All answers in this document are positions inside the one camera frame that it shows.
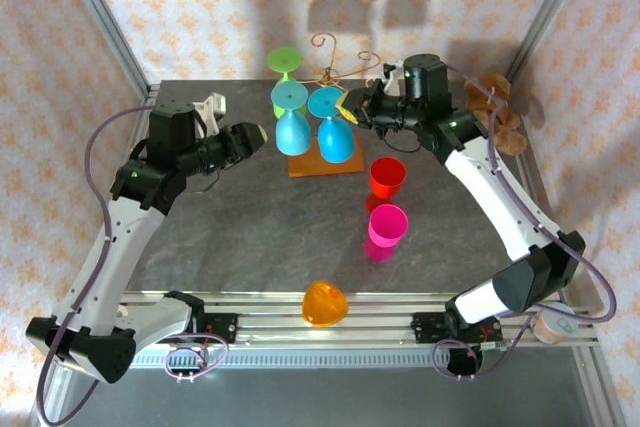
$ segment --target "pink cup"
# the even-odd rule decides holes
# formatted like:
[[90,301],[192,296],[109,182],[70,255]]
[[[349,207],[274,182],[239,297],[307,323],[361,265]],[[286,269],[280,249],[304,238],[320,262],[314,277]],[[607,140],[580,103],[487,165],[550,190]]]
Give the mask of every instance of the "pink cup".
[[386,262],[393,257],[395,246],[409,229],[407,214],[393,204],[376,207],[369,217],[369,238],[364,252],[371,260]]

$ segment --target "stuffed toy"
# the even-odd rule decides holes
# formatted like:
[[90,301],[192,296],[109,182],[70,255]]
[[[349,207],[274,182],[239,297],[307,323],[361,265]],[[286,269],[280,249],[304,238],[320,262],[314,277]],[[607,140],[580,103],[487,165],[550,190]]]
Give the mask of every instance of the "stuffed toy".
[[[486,74],[478,78],[480,84],[499,99],[507,102],[511,95],[511,84],[500,74]],[[466,81],[464,91],[467,94],[465,109],[472,111],[476,118],[489,129],[489,116],[498,107],[494,101],[480,92],[475,85]],[[509,110],[506,105],[498,112],[496,118],[496,148],[506,155],[519,155],[527,148],[527,139],[518,132],[520,117]]]

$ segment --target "wooden base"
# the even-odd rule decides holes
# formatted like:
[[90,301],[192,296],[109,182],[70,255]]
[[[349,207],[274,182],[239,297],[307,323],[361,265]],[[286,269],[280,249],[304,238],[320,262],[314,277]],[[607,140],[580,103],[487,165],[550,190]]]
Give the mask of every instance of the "wooden base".
[[302,155],[289,157],[289,177],[310,177],[312,175],[352,174],[364,172],[364,153],[360,136],[354,134],[356,151],[353,156],[342,164],[327,162],[320,155],[318,138],[311,139],[311,148]]

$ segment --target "patterned wall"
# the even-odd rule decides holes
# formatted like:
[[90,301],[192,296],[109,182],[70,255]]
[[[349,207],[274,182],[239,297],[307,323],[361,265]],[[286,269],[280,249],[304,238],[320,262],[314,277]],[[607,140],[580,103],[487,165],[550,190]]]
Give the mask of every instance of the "patterned wall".
[[[84,145],[139,103],[82,0],[0,0],[0,425],[23,425],[42,357],[28,319],[48,315],[101,225]],[[108,128],[93,171],[106,192],[131,122]]]
[[367,49],[387,61],[428,51],[475,72],[506,70],[542,0],[107,1],[157,82],[272,77],[265,59],[279,45],[325,66],[328,53],[309,44],[321,30],[339,35],[343,73],[360,67],[356,54]]
[[585,235],[618,294],[598,331],[629,426],[640,422],[639,6],[566,0],[514,89],[558,222]]

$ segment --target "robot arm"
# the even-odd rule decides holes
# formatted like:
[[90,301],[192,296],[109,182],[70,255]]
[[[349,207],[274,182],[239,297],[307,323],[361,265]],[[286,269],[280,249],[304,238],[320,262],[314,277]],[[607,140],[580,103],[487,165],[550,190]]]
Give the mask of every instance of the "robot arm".
[[500,235],[513,263],[491,279],[451,299],[445,321],[453,335],[488,317],[507,311],[524,312],[533,304],[565,287],[577,262],[545,237],[539,227],[554,232],[582,253],[585,245],[577,232],[564,234],[535,205],[498,156],[498,165],[519,199],[536,213],[538,225],[526,220],[505,193],[489,161],[488,134],[472,112],[451,106],[447,66],[435,55],[415,55],[404,60],[405,95],[397,89],[396,65],[385,65],[386,81],[345,93],[338,102],[344,116],[362,128],[375,129],[383,138],[388,130],[412,130],[422,147],[455,175],[476,199]]
[[[266,141],[262,127],[239,123],[220,128],[223,100],[210,97],[191,107],[157,107],[149,116],[149,137],[118,170],[108,204],[112,233],[102,270],[67,326],[56,351],[58,363],[108,383],[119,380],[135,354],[146,346],[181,332],[203,332],[204,303],[171,292],[151,307],[129,308],[118,316],[122,293],[151,236],[160,227],[186,179],[209,175],[251,155]],[[196,138],[196,128],[200,139]],[[140,154],[146,147],[146,158]],[[49,352],[62,319],[73,310],[78,294],[90,285],[105,243],[103,226],[67,295],[49,318],[34,318],[27,337]]]

